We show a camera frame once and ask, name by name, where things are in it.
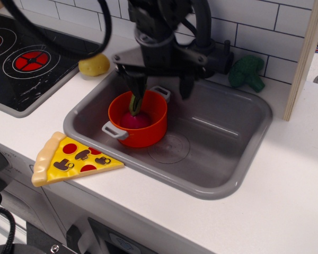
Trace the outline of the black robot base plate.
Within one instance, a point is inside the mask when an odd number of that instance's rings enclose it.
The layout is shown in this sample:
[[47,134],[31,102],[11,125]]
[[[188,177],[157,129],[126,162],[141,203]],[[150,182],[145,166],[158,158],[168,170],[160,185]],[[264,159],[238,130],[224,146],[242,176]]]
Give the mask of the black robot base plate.
[[[9,222],[0,221],[0,253],[7,244],[10,232]],[[16,224],[10,253],[75,253],[75,251],[32,225]]]

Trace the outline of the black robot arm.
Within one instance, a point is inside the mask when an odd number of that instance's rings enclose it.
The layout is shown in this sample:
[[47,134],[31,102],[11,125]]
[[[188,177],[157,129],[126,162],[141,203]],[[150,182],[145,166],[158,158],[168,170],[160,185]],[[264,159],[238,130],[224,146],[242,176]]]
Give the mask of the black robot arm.
[[149,76],[179,77],[187,99],[207,57],[179,45],[174,31],[192,11],[192,1],[129,1],[137,48],[114,57],[117,73],[136,97],[143,97]]

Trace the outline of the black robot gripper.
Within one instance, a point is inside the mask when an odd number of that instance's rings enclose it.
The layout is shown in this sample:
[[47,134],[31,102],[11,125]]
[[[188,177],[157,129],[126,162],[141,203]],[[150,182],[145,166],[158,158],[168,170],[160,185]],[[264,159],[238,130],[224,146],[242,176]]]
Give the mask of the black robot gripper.
[[[117,53],[113,62],[119,75],[136,98],[143,98],[148,76],[178,76],[191,73],[207,64],[201,53],[180,47],[173,30],[168,26],[141,28],[136,26],[134,37],[138,47]],[[188,99],[194,87],[194,75],[181,75],[179,92]]]

